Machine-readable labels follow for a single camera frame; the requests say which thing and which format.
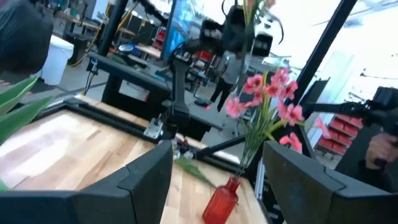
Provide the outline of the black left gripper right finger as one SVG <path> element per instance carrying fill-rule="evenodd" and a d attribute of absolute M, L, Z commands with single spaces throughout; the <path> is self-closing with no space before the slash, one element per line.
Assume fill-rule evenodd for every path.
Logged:
<path fill-rule="evenodd" d="M 398 194 L 266 141 L 267 178 L 287 224 L 398 224 Z"/>

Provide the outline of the black frame post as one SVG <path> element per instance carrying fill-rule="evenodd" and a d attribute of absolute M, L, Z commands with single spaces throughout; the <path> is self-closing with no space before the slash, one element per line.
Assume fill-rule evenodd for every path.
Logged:
<path fill-rule="evenodd" d="M 117 0 L 116 5 L 113 8 L 111 17 L 109 18 L 108 25 L 105 28 L 101 45 L 98 49 L 98 54 L 107 56 L 109 48 L 114 39 L 114 35 L 118 29 L 119 22 L 124 14 L 128 0 Z"/>
<path fill-rule="evenodd" d="M 320 66 L 330 46 L 335 40 L 340 29 L 343 27 L 346 19 L 348 18 L 351 10 L 357 0 L 341 0 L 335 9 L 332 17 L 330 18 L 325 30 L 323 31 L 319 41 L 317 42 L 312 54 L 309 56 L 304 68 L 297 79 L 298 89 L 294 93 L 294 99 L 289 103 L 297 105 L 303 97 L 307 86 L 310 84 L 315 72 Z"/>

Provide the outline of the silver metal bracket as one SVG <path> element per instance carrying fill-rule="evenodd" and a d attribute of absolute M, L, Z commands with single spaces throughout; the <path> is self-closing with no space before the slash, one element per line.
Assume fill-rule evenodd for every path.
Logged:
<path fill-rule="evenodd" d="M 151 139 L 158 139 L 162 135 L 162 129 L 163 122 L 160 118 L 152 118 L 144 131 L 144 135 Z"/>

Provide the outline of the black artificial tulip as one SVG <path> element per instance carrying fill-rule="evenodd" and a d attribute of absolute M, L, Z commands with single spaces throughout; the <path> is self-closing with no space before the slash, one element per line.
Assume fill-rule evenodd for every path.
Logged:
<path fill-rule="evenodd" d="M 53 14 L 37 1 L 0 0 L 0 75 L 28 76 L 0 93 L 0 146 L 52 101 L 20 103 L 38 80 L 31 75 L 44 66 L 53 31 Z"/>

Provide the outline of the black table frame rail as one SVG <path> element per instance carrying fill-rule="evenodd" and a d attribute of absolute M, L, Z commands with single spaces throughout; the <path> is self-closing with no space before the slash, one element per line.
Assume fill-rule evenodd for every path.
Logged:
<path fill-rule="evenodd" d="M 175 133 L 165 128 L 163 129 L 163 134 L 156 138 L 146 136 L 144 134 L 144 131 L 146 130 L 145 127 L 130 120 L 124 119 L 118 115 L 105 111 L 101 108 L 95 107 L 91 103 L 86 102 L 80 96 L 67 98 L 49 105 L 48 107 L 46 107 L 46 109 L 42 110 L 33 119 L 33 121 L 44 119 L 54 113 L 59 112 L 60 110 L 70 110 L 76 114 L 86 116 L 87 118 L 106 124 L 120 131 L 124 131 L 128 134 L 132 134 L 133 136 L 136 136 L 151 143 L 157 143 L 160 140 L 172 139 L 175 137 Z M 215 166 L 221 170 L 233 173 L 239 170 L 238 165 L 234 164 L 232 161 L 218 157 L 214 153 L 226 149 L 230 146 L 242 143 L 243 141 L 244 137 L 240 136 L 235 138 L 234 140 L 229 140 L 212 147 L 200 149 L 198 147 L 188 145 L 187 149 L 191 150 L 194 153 L 195 159 Z"/>

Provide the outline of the red storage rack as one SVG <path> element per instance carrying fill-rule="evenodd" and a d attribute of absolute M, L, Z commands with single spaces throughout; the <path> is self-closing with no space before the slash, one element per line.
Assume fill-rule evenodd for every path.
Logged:
<path fill-rule="evenodd" d="M 320 151 L 323 156 L 326 153 L 331 154 L 332 159 L 334 156 L 345 154 L 363 127 L 362 119 L 342 114 L 335 115 L 328 125 L 323 124 L 322 121 L 320 124 L 322 131 L 326 131 L 326 133 L 321 135 L 315 149 Z"/>

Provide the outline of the person's hand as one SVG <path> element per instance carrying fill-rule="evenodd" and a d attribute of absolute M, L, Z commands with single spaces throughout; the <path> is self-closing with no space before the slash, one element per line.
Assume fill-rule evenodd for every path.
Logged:
<path fill-rule="evenodd" d="M 369 169 L 380 169 L 375 160 L 381 159 L 386 162 L 394 162 L 398 158 L 398 146 L 395 143 L 398 138 L 389 134 L 381 133 L 372 137 L 366 152 L 366 167 Z"/>

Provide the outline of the white blossom flower bunch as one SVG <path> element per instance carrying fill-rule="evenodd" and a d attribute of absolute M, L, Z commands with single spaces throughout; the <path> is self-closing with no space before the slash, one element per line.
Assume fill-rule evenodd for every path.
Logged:
<path fill-rule="evenodd" d="M 181 141 L 180 139 L 171 140 L 173 151 L 174 151 L 174 162 L 179 165 L 185 172 L 195 176 L 200 181 L 207 183 L 213 188 L 216 185 L 213 184 L 198 168 L 196 164 L 192 162 L 196 158 L 195 153 L 190 149 L 188 141 L 185 139 Z"/>

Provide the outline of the red ribbed glass vase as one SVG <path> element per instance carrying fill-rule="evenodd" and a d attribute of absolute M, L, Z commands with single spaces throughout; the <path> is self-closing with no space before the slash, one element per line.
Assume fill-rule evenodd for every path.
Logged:
<path fill-rule="evenodd" d="M 239 197 L 236 191 L 239 185 L 239 177 L 232 176 L 225 185 L 216 188 L 202 214 L 205 224 L 226 223 L 238 203 Z"/>

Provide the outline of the white bin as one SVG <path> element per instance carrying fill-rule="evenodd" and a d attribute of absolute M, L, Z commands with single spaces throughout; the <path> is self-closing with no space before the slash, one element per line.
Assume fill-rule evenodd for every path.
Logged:
<path fill-rule="evenodd" d="M 72 57 L 74 45 L 55 35 L 51 36 L 47 59 L 42 68 L 42 79 L 47 85 L 58 85 Z"/>

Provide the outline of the blue lit screen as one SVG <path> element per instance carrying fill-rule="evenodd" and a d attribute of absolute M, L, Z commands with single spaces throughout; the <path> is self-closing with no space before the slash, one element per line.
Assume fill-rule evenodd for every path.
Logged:
<path fill-rule="evenodd" d="M 192 27 L 200 23 L 198 13 L 202 11 L 199 0 L 172 0 L 160 55 L 164 62 L 180 43 L 192 36 Z"/>

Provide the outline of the person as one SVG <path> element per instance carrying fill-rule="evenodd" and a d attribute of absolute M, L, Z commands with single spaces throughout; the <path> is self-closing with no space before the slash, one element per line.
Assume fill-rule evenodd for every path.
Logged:
<path fill-rule="evenodd" d="M 224 65 L 224 71 L 216 84 L 214 93 L 210 101 L 214 103 L 219 95 L 221 98 L 217 105 L 217 111 L 220 112 L 229 94 L 236 88 L 241 75 L 241 65 L 244 60 L 243 53 L 232 53 L 228 55 Z"/>
<path fill-rule="evenodd" d="M 380 169 L 366 167 L 365 157 L 369 142 L 373 136 L 381 133 L 384 132 L 378 127 L 360 129 L 335 170 L 386 192 L 398 193 L 398 158 L 394 162 L 376 159 L 375 163 Z"/>

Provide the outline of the pink blossom flower bunch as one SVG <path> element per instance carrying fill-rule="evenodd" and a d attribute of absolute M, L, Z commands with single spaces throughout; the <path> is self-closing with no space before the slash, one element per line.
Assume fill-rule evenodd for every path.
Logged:
<path fill-rule="evenodd" d="M 252 95 L 253 100 L 243 103 L 235 96 L 226 100 L 226 112 L 232 118 L 254 108 L 254 120 L 245 121 L 245 146 L 239 170 L 234 178 L 241 177 L 260 145 L 267 139 L 274 140 L 273 132 L 283 126 L 303 125 L 303 109 L 293 103 L 284 105 L 285 99 L 294 99 L 297 82 L 289 78 L 289 69 L 281 68 L 273 75 L 264 73 L 249 77 L 243 86 L 243 92 Z"/>

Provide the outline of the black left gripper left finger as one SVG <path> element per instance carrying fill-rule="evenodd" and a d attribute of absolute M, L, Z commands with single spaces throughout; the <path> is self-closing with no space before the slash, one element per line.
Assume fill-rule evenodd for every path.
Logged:
<path fill-rule="evenodd" d="M 0 224 L 160 224 L 172 165 L 164 141 L 81 190 L 0 192 Z"/>

